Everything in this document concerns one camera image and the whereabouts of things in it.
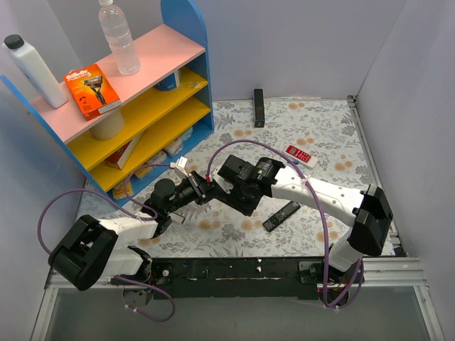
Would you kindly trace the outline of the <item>blue pink yellow shelf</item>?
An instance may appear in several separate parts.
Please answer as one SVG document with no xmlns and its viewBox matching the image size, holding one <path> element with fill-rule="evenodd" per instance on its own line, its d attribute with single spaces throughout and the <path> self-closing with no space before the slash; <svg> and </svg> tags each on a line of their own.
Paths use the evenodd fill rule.
<svg viewBox="0 0 455 341">
<path fill-rule="evenodd" d="M 213 131 L 208 37 L 193 1 L 162 1 L 163 23 L 135 41 L 141 61 L 138 73 L 123 76 L 112 55 L 97 61 L 119 95 L 125 120 L 122 131 L 108 141 L 93 138 L 89 129 L 109 114 L 85 121 L 74 99 L 58 109 L 42 97 L 28 101 L 6 77 L 1 81 L 29 111 L 74 166 L 102 192 L 108 193 L 177 136 L 192 126 L 191 150 Z M 181 70 L 180 86 L 158 91 L 157 82 Z"/>
</svg>

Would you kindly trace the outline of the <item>floral table mat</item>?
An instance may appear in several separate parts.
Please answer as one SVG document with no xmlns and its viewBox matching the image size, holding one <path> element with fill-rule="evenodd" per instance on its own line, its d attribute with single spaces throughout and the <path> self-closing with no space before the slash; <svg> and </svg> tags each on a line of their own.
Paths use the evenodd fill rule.
<svg viewBox="0 0 455 341">
<path fill-rule="evenodd" d="M 271 99 L 264 103 L 265 127 L 254 126 L 250 100 L 213 103 L 213 133 L 187 153 L 189 171 L 204 174 L 229 155 L 255 163 L 294 145 L 317 157 L 305 174 L 346 188 L 366 189 L 374 175 L 345 100 Z M 138 246 L 152 257 L 320 256 L 348 228 L 333 217 L 301 208 L 271 232 L 262 223 L 284 205 L 264 197 L 249 217 L 217 200 L 180 210 L 183 224 L 172 224 Z"/>
</svg>

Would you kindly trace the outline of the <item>tissue packs on shelf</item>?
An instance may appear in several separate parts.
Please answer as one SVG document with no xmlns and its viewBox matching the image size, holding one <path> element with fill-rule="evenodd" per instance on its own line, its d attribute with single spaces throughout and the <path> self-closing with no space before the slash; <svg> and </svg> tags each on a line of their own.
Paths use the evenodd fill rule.
<svg viewBox="0 0 455 341">
<path fill-rule="evenodd" d="M 152 164 L 164 164 L 167 157 L 172 157 L 175 156 L 176 154 L 180 153 L 182 148 L 183 148 L 183 143 L 188 140 L 193 133 L 193 127 L 190 127 L 187 129 L 185 132 L 183 132 L 180 136 L 176 137 L 171 143 L 163 147 L 160 151 L 158 151 L 153 157 L 151 157 L 145 165 L 149 165 L 149 167 L 141 168 L 139 170 L 136 170 L 133 172 L 133 176 L 136 179 L 143 179 L 152 170 L 154 167 Z M 115 200 L 122 200 L 127 197 L 127 195 L 132 196 L 134 194 L 133 188 L 132 188 L 132 180 L 123 180 L 120 184 L 116 185 L 113 187 L 111 190 L 112 197 Z"/>
</svg>

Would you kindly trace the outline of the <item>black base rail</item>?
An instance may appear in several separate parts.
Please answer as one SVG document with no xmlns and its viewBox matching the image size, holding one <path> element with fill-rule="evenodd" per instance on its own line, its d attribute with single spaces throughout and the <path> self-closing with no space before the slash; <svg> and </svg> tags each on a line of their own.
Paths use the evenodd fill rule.
<svg viewBox="0 0 455 341">
<path fill-rule="evenodd" d="M 322 298 L 323 257 L 158 258 L 139 283 L 173 298 Z"/>
</svg>

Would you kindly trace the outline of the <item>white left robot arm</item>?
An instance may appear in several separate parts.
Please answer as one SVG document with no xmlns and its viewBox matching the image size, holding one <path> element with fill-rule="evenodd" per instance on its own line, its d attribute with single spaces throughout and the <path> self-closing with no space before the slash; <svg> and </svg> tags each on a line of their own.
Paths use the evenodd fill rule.
<svg viewBox="0 0 455 341">
<path fill-rule="evenodd" d="M 52 250 L 48 263 L 80 291 L 101 278 L 123 276 L 137 284 L 146 283 L 151 277 L 151 257 L 136 242 L 162 234 L 180 219 L 174 213 L 179 208 L 227 195 L 232 188 L 220 177 L 202 178 L 195 172 L 179 184 L 161 179 L 142 211 L 133 217 L 97 220 L 83 215 Z"/>
</svg>

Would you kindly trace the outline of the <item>clear plastic water bottle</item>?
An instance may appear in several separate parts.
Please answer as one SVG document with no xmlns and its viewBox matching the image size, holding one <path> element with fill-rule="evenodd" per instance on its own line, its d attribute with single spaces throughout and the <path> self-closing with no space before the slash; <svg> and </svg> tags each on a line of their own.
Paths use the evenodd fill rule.
<svg viewBox="0 0 455 341">
<path fill-rule="evenodd" d="M 113 0 L 99 1 L 98 19 L 117 68 L 122 75 L 133 75 L 141 68 L 126 16 Z"/>
</svg>

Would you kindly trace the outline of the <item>orange razor box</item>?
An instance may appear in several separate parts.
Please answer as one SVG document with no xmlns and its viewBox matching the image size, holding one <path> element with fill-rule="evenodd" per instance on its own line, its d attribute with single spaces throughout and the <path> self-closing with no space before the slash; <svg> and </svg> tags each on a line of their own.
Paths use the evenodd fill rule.
<svg viewBox="0 0 455 341">
<path fill-rule="evenodd" d="M 97 64 L 72 70 L 63 77 L 63 81 L 86 121 L 100 117 L 122 103 Z"/>
</svg>

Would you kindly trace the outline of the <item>black box at back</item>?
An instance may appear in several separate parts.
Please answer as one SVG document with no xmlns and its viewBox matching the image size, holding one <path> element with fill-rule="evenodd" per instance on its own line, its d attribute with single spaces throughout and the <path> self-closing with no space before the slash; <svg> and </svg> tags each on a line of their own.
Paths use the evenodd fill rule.
<svg viewBox="0 0 455 341">
<path fill-rule="evenodd" d="M 263 89 L 254 89 L 253 104 L 255 115 L 255 128 L 264 128 L 265 115 L 264 115 L 264 95 Z"/>
</svg>

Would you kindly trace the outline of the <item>white bottle black cap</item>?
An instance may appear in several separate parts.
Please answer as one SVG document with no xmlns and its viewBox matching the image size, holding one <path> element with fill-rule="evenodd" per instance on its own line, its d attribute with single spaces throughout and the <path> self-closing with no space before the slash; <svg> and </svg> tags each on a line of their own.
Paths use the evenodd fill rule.
<svg viewBox="0 0 455 341">
<path fill-rule="evenodd" d="M 19 34 L 5 37 L 2 46 L 8 50 L 13 62 L 50 106 L 58 108 L 68 101 L 60 83 L 34 46 Z"/>
</svg>

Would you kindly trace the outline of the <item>blue white can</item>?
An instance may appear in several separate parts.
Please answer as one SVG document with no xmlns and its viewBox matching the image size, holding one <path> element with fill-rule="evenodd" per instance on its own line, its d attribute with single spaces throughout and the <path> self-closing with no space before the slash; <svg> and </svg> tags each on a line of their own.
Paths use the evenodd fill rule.
<svg viewBox="0 0 455 341">
<path fill-rule="evenodd" d="M 171 91 L 180 86 L 181 83 L 181 70 L 177 69 L 174 71 L 172 74 L 169 76 L 165 77 L 162 79 L 162 81 L 157 82 L 154 85 L 154 88 L 157 89 L 158 91 Z"/>
</svg>

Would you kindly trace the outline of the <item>red white remote control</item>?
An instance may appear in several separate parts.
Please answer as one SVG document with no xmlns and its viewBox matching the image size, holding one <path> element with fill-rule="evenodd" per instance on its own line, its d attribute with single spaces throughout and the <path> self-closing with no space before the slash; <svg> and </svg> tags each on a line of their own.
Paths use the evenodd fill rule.
<svg viewBox="0 0 455 341">
<path fill-rule="evenodd" d="M 301 164 L 302 166 L 308 169 L 314 169 L 316 164 L 318 163 L 318 159 L 315 156 L 301 150 L 298 147 L 288 145 L 284 153 L 293 161 Z"/>
</svg>

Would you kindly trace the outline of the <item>cream cylinder on shelf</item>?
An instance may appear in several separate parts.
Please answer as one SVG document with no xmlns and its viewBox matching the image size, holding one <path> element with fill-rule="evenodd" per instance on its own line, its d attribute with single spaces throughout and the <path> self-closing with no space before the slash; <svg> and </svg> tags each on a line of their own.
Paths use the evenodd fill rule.
<svg viewBox="0 0 455 341">
<path fill-rule="evenodd" d="M 89 129 L 93 138 L 106 141 L 116 137 L 124 128 L 125 122 L 121 111 L 114 110 L 106 119 Z"/>
</svg>

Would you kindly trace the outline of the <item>black remote with buttons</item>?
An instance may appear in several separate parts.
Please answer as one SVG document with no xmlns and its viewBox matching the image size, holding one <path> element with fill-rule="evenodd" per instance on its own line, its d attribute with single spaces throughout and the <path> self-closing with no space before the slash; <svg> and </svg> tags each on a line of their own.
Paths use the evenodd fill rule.
<svg viewBox="0 0 455 341">
<path fill-rule="evenodd" d="M 269 219 L 262 223 L 262 226 L 266 231 L 271 232 L 276 229 L 279 225 L 283 224 L 289 219 L 294 213 L 301 208 L 301 205 L 297 202 L 290 201 L 280 210 L 275 212 Z"/>
</svg>

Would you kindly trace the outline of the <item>plain black remote control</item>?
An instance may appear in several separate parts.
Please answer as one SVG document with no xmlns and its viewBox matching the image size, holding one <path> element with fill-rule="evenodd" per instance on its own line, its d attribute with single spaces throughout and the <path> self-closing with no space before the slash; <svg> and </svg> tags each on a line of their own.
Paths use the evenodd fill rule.
<svg viewBox="0 0 455 341">
<path fill-rule="evenodd" d="M 223 189 L 216 189 L 214 198 L 234 210 L 240 211 L 242 208 L 242 203 L 235 193 L 226 193 Z"/>
</svg>

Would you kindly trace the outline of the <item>silver white remote control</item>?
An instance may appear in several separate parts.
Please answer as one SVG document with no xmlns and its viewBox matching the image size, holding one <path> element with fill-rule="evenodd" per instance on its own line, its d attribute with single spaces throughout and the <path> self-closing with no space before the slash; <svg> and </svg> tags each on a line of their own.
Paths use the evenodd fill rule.
<svg viewBox="0 0 455 341">
<path fill-rule="evenodd" d="M 185 221 L 185 217 L 179 214 L 176 214 L 174 212 L 169 214 L 169 217 L 171 218 L 171 221 L 176 224 L 183 224 Z"/>
</svg>

